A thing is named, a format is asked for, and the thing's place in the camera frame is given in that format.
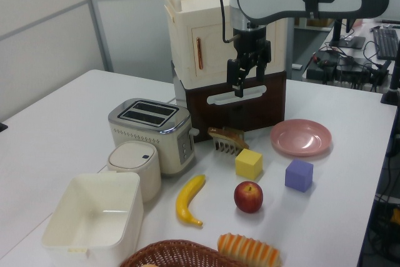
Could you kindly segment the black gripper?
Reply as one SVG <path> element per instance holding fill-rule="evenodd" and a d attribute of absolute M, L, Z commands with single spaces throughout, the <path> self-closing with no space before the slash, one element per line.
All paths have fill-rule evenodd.
<path fill-rule="evenodd" d="M 265 26 L 250 31 L 234 30 L 239 37 L 234 41 L 236 59 L 227 62 L 227 83 L 236 97 L 244 96 L 246 71 L 256 67 L 257 81 L 264 81 L 267 64 L 271 62 L 271 42 L 267 39 Z"/>

